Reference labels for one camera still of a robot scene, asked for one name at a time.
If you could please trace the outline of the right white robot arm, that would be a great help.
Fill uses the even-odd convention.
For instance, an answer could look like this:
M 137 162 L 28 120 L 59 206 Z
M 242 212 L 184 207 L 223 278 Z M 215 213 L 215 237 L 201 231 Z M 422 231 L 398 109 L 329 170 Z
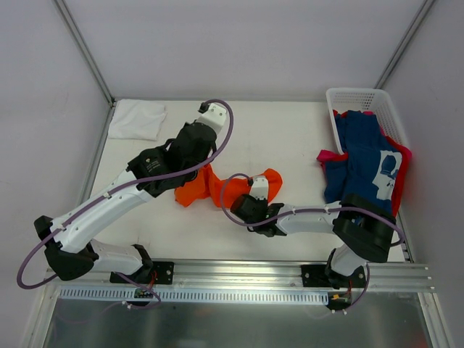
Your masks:
M 387 211 L 356 194 L 324 207 L 297 207 L 269 204 L 251 194 L 243 194 L 228 213 L 237 224 L 268 238 L 295 233 L 332 233 L 342 245 L 333 249 L 324 266 L 309 270 L 304 282 L 309 287 L 332 289 L 363 287 L 360 278 L 369 262 L 385 263 L 393 243 L 395 218 Z

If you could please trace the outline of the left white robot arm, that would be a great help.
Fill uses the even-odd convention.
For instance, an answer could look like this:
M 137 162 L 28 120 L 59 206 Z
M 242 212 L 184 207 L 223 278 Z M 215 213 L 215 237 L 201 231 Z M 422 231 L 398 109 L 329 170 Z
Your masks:
M 114 246 L 95 238 L 137 206 L 195 179 L 207 159 L 218 152 L 221 129 L 202 118 L 185 123 L 175 138 L 140 152 L 105 189 L 71 212 L 54 219 L 37 218 L 34 227 L 55 275 L 71 281 L 100 270 L 115 277 L 125 275 L 136 283 L 147 281 L 153 262 L 143 246 Z

